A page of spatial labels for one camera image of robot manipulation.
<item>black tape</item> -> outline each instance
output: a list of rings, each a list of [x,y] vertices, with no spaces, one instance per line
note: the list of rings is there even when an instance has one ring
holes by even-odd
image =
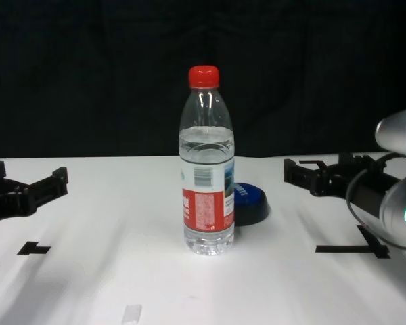
[[[39,242],[26,242],[17,255],[47,254],[51,247],[37,246]]]
[[[386,245],[380,244],[379,240],[373,236],[362,225],[357,226],[368,245],[357,246],[329,246],[317,245],[315,253],[373,253],[378,259],[390,259],[389,249]]]

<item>red label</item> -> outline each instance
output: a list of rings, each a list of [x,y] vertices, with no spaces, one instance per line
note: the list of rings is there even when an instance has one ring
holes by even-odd
[[[199,232],[220,232],[233,224],[234,212],[224,216],[224,192],[183,190],[183,219]]]

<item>red bottle cap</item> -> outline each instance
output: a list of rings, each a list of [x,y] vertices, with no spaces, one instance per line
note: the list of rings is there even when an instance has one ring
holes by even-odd
[[[189,69],[191,88],[216,88],[219,86],[219,72],[216,66],[193,66]]]

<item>white tape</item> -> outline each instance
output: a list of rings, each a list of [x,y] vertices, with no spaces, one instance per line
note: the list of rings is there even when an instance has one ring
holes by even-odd
[[[127,305],[123,313],[122,324],[137,325],[141,316],[141,305]]]

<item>water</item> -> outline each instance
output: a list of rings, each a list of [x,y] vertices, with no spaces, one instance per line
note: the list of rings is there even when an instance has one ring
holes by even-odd
[[[219,164],[233,158],[233,131],[225,127],[190,127],[179,134],[179,155],[190,163]],[[234,224],[220,232],[199,232],[184,225],[185,242],[203,255],[215,255],[233,244]]]

